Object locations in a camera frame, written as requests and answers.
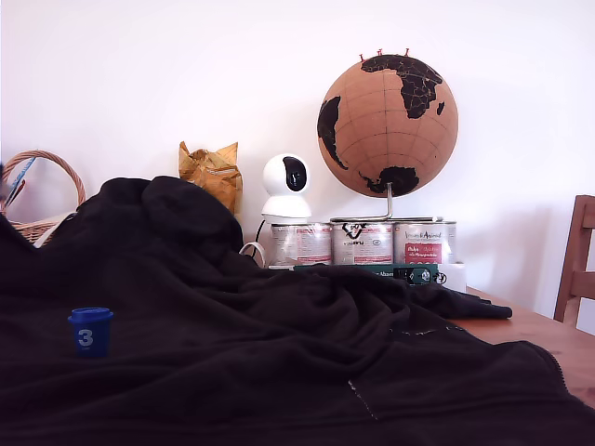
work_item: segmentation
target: wooden chair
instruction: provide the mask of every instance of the wooden chair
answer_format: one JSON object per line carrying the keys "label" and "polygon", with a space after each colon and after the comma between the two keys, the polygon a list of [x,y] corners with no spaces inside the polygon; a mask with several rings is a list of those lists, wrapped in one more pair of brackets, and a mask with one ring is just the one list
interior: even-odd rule
{"label": "wooden chair", "polygon": [[587,271],[591,233],[595,229],[595,197],[576,195],[554,319],[576,327],[581,297],[595,299],[595,272]]}

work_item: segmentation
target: number 3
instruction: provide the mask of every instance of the number 3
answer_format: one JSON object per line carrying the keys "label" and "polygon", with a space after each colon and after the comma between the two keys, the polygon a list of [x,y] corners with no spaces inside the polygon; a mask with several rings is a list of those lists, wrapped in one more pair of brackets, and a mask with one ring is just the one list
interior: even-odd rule
{"label": "number 3", "polygon": [[79,339],[78,343],[83,347],[89,347],[93,344],[93,332],[91,330],[79,330],[78,334],[83,337],[83,339]]}

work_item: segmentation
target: can label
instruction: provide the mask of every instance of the can label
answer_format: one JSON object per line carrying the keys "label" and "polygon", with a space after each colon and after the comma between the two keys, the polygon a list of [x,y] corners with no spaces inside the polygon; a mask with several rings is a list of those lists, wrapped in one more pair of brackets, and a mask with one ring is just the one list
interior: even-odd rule
{"label": "can label", "polygon": [[405,263],[443,263],[443,246],[439,243],[406,243]]}
{"label": "can label", "polygon": [[399,223],[395,225],[397,263],[455,263],[454,223]]}
{"label": "can label", "polygon": [[331,227],[311,225],[271,226],[271,266],[331,263]]}
{"label": "can label", "polygon": [[336,223],[333,225],[335,265],[392,263],[391,223]]}

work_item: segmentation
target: blue plastic cup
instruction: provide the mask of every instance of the blue plastic cup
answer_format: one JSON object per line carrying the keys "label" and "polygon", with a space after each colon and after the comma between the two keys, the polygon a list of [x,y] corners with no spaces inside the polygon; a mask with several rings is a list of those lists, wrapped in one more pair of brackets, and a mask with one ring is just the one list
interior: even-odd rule
{"label": "blue plastic cup", "polygon": [[113,313],[108,308],[78,308],[68,322],[73,325],[78,356],[100,358],[108,356],[110,322]]}

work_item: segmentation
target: wooden table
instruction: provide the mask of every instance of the wooden table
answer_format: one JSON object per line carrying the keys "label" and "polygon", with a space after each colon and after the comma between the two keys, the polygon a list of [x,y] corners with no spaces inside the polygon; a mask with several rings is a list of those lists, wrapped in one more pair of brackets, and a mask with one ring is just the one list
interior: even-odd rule
{"label": "wooden table", "polygon": [[491,344],[526,340],[548,350],[560,363],[570,393],[595,408],[595,336],[481,291],[469,288],[469,293],[511,307],[512,318],[454,323]]}

